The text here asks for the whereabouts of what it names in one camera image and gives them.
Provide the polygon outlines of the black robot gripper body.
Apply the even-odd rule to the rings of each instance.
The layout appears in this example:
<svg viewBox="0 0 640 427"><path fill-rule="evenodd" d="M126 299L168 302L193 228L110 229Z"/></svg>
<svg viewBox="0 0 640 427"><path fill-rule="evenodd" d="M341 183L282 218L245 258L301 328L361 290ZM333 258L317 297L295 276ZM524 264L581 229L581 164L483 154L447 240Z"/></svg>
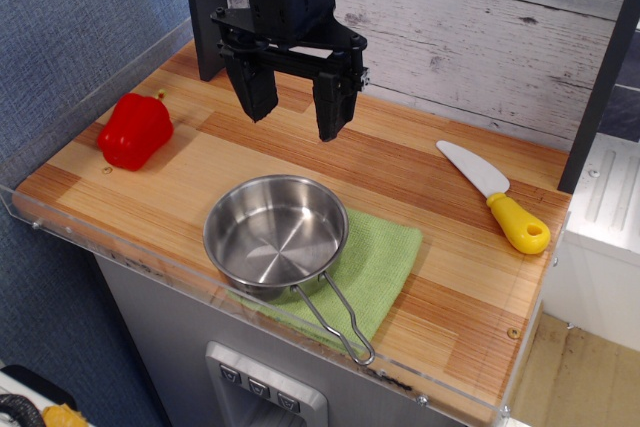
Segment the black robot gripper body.
<svg viewBox="0 0 640 427"><path fill-rule="evenodd" d="M358 92L368 83L365 37L338 22L336 0L248 0L245 8L219 7L219 49L257 54L274 69L312 81L321 73L351 79Z"/></svg>

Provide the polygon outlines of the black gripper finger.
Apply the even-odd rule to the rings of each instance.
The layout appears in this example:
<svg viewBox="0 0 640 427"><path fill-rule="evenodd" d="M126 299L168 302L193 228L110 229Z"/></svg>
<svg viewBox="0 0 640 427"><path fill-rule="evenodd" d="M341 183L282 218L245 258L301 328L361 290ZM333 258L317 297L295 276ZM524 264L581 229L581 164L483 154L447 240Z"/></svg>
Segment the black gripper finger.
<svg viewBox="0 0 640 427"><path fill-rule="evenodd" d="M254 53L221 49L227 75L245 114L254 122L264 119L278 104L275 74Z"/></svg>
<svg viewBox="0 0 640 427"><path fill-rule="evenodd" d="M357 91L350 78L321 72L313 80L313 99L319 137L323 142L335 139L353 119Z"/></svg>

